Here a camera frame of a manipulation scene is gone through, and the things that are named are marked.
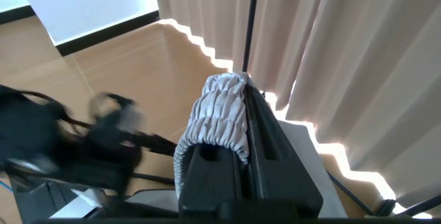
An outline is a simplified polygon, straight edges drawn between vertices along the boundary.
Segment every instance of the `blue cable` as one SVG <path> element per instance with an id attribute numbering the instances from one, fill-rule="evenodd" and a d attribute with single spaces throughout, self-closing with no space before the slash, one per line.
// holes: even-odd
<path id="1" fill-rule="evenodd" d="M 5 184 L 3 181 L 0 181 L 0 185 L 12 192 L 12 188 L 9 185 Z"/>

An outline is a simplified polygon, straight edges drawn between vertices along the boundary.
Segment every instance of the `beige curtain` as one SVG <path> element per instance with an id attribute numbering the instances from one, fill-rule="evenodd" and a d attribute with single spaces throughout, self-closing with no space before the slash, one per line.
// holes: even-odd
<path id="1" fill-rule="evenodd" d="M 240 71 L 249 0 L 158 0 Z M 441 193 L 441 0 L 258 0 L 248 73 L 379 172 L 409 207 Z"/>

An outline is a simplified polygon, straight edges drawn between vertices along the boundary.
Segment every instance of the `light under curtain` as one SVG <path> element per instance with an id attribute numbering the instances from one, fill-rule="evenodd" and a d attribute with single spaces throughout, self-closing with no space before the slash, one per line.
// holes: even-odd
<path id="1" fill-rule="evenodd" d="M 249 1 L 158 4 L 240 71 Z M 441 0 L 258 0 L 248 73 L 401 205 L 441 193 Z"/>

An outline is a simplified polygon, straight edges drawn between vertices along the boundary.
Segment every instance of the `curtain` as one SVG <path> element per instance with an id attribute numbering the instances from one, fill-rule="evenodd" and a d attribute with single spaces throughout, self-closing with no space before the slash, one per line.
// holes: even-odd
<path id="1" fill-rule="evenodd" d="M 250 0 L 158 0 L 243 62 Z M 248 73 L 286 119 L 345 146 L 405 207 L 441 193 L 441 0 L 258 0 Z"/>

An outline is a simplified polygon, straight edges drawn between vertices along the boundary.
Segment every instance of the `baseboard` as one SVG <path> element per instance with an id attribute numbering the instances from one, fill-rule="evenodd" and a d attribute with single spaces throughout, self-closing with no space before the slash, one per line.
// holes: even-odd
<path id="1" fill-rule="evenodd" d="M 60 52 L 61 56 L 66 56 L 74 52 L 78 52 L 79 50 L 101 43 L 103 41 L 107 41 L 108 39 L 125 34 L 126 32 L 130 32 L 137 28 L 154 23 L 158 20 L 159 11 L 154 11 L 148 14 L 144 14 L 140 17 L 124 21 L 123 23 L 116 24 L 115 26 L 111 26 L 103 30 L 96 31 L 92 34 L 85 35 L 78 39 L 62 43 L 60 45 L 57 45 L 56 48 Z"/>
<path id="2" fill-rule="evenodd" d="M 31 6 L 23 6 L 11 10 L 6 10 L 0 13 L 0 25 L 9 23 L 11 21 L 18 21 L 20 19 L 34 16 L 35 12 Z"/>

